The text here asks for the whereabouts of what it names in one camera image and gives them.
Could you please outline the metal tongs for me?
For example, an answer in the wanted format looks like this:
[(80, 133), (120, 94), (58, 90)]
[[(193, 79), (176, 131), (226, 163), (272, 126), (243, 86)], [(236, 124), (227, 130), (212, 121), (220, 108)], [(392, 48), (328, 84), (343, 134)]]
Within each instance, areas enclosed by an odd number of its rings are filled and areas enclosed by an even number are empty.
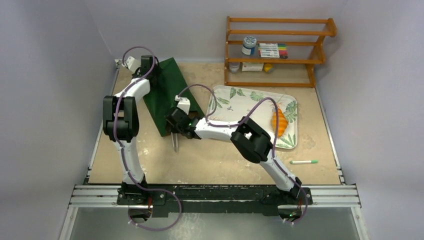
[(178, 134), (172, 132), (171, 133), (171, 142), (172, 142), (172, 147), (175, 153), (179, 152), (179, 142), (178, 142)]

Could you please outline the green paper bag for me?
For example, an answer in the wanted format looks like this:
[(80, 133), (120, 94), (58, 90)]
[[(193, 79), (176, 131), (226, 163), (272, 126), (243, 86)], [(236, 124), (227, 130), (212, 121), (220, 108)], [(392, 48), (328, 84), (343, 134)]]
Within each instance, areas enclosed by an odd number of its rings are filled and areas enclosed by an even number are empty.
[(147, 79), (150, 80), (150, 92), (143, 97), (144, 103), (160, 136), (168, 136), (171, 127), (165, 116), (176, 105), (175, 96), (188, 84), (174, 58), (156, 62)]

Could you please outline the orange fake croissant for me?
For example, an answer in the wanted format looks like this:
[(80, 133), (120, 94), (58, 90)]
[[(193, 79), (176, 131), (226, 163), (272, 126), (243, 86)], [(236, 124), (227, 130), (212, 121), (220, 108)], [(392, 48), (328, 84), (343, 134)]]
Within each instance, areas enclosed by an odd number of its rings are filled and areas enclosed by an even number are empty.
[(282, 137), (289, 125), (289, 122), (279, 107), (274, 109), (270, 124), (277, 138)]

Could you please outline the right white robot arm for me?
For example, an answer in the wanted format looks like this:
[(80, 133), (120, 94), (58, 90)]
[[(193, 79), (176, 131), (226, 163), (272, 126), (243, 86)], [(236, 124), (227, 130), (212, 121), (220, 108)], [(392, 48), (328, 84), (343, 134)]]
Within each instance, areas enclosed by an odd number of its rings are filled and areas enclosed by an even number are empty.
[(254, 120), (207, 121), (205, 117), (190, 117), (182, 109), (173, 107), (165, 117), (173, 131), (188, 139), (213, 139), (231, 142), (244, 159), (259, 164), (274, 180), (282, 200), (294, 203), (307, 193), (302, 182), (291, 173), (275, 153), (271, 136)]

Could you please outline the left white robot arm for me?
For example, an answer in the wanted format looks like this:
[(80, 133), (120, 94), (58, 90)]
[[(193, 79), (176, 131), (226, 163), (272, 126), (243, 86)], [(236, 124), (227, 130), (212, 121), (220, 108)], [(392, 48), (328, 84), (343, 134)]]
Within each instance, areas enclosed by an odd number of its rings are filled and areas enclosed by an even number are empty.
[(122, 165), (123, 180), (118, 199), (142, 205), (151, 200), (152, 194), (147, 189), (138, 156), (140, 122), (137, 104), (151, 91), (151, 84), (155, 81), (154, 71), (160, 68), (157, 58), (152, 55), (143, 55), (140, 60), (128, 57), (123, 66), (133, 73), (133, 77), (119, 93), (103, 98), (102, 127), (116, 147)]

